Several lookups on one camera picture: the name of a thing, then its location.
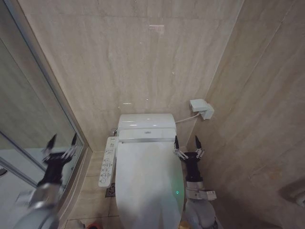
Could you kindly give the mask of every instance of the floor tile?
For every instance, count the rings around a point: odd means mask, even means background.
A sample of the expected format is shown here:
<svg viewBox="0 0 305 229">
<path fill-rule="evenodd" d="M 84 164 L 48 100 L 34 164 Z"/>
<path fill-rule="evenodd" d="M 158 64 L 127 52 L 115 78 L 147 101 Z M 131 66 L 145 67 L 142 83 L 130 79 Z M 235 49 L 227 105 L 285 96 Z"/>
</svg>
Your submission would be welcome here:
<svg viewBox="0 0 305 229">
<path fill-rule="evenodd" d="M 86 174 L 87 177 L 100 175 L 103 158 L 104 158 L 104 152 L 92 153 L 92 157 Z"/>
<path fill-rule="evenodd" d="M 61 227 L 61 229 L 65 229 L 66 225 L 67 225 L 67 222 L 65 222 L 65 223 L 63 224 L 63 226 Z"/>
<path fill-rule="evenodd" d="M 86 177 L 77 202 L 69 219 L 106 217 L 110 198 L 105 198 L 106 189 L 98 186 L 99 177 Z"/>
<path fill-rule="evenodd" d="M 114 217 L 108 217 L 108 227 L 107 229 L 124 229 L 120 217 L 114 216 Z"/>
<path fill-rule="evenodd" d="M 82 224 L 85 224 L 86 226 L 89 226 L 91 223 L 97 223 L 103 229 L 107 229 L 108 217 L 68 220 L 65 229 L 83 229 L 83 227 L 81 227 L 81 224 L 79 224 L 78 220 L 80 220 Z"/>
<path fill-rule="evenodd" d="M 118 208 L 116 206 L 116 199 L 115 197 L 111 197 L 110 200 L 110 207 L 109 207 L 109 216 L 118 216 Z"/>
</svg>

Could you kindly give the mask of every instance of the toilet lid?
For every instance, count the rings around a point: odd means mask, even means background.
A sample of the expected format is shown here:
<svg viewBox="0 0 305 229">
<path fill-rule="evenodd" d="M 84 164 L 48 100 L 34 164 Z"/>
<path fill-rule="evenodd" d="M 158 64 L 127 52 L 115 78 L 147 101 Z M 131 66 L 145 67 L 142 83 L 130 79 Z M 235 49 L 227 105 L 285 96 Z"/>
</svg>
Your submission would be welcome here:
<svg viewBox="0 0 305 229">
<path fill-rule="evenodd" d="M 177 229 L 184 187 L 173 142 L 119 143 L 115 193 L 126 229 Z"/>
</svg>

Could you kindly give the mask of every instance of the red object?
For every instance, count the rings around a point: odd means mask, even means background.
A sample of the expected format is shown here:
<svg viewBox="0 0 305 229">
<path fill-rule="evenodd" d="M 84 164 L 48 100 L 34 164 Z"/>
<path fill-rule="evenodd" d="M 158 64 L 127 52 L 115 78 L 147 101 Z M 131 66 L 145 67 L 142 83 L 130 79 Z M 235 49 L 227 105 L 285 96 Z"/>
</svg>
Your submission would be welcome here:
<svg viewBox="0 0 305 229">
<path fill-rule="evenodd" d="M 87 227 L 87 229 L 103 229 L 103 226 L 100 226 L 97 223 L 92 223 Z"/>
</svg>

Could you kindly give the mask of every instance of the toilet tank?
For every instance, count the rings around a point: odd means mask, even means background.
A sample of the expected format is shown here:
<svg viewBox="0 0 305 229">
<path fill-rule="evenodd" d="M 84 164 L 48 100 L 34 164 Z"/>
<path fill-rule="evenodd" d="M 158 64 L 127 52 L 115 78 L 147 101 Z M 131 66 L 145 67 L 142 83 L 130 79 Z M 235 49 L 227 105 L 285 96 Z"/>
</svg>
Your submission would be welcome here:
<svg viewBox="0 0 305 229">
<path fill-rule="evenodd" d="M 173 142 L 176 124 L 172 114 L 122 114 L 119 142 Z"/>
<path fill-rule="evenodd" d="M 172 114 L 122 114 L 118 132 L 129 129 L 171 128 L 176 130 Z"/>
</svg>

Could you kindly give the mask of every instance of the white cable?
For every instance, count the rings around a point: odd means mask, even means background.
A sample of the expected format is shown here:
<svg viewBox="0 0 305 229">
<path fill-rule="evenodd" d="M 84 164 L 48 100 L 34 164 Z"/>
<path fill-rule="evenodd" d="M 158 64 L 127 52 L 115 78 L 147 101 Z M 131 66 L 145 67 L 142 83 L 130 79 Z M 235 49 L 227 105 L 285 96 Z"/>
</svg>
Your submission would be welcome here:
<svg viewBox="0 0 305 229">
<path fill-rule="evenodd" d="M 197 117 L 198 115 L 200 115 L 200 112 L 198 112 L 196 115 L 194 115 L 194 116 L 192 116 L 192 117 L 189 117 L 189 118 L 185 118 L 185 119 L 179 120 L 179 121 L 177 121 L 177 122 L 175 122 L 175 123 L 181 123 L 181 122 L 187 121 L 187 120 L 189 120 L 189 119 L 192 119 L 192 118 Z"/>
</svg>

